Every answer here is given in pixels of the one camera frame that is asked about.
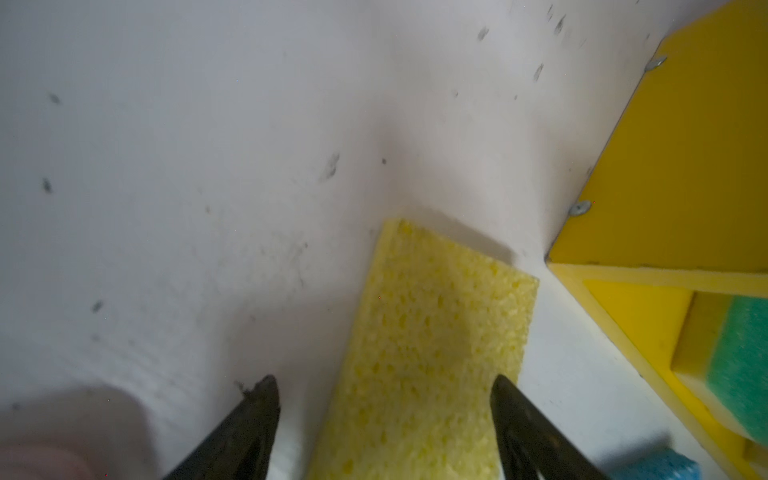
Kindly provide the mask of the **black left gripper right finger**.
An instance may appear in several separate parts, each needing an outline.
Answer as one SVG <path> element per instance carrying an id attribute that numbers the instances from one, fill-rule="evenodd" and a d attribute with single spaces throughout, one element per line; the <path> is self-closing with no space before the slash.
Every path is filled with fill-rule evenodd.
<path id="1" fill-rule="evenodd" d="M 506 479 L 604 479 L 506 376 L 496 376 L 490 408 Z"/>

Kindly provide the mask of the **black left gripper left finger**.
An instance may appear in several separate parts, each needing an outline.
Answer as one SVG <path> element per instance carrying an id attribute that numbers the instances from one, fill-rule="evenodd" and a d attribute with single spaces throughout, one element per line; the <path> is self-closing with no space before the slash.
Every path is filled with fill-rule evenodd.
<path id="1" fill-rule="evenodd" d="M 277 380 L 265 376 L 166 477 L 264 480 L 280 417 Z"/>

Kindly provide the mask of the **yellow sponge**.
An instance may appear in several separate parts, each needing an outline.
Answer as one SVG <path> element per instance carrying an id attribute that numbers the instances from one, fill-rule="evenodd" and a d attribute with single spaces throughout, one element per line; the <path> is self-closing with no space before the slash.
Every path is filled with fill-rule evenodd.
<path id="1" fill-rule="evenodd" d="M 404 219 L 383 225 L 310 479 L 498 479 L 489 396 L 522 368 L 539 282 Z"/>

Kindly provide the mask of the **light green foam sponge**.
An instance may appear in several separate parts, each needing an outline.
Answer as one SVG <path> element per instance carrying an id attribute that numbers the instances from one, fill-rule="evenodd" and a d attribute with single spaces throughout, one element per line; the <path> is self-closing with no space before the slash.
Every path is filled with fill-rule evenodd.
<path id="1" fill-rule="evenodd" d="M 696 293 L 672 372 L 726 429 L 767 444 L 767 300 Z"/>

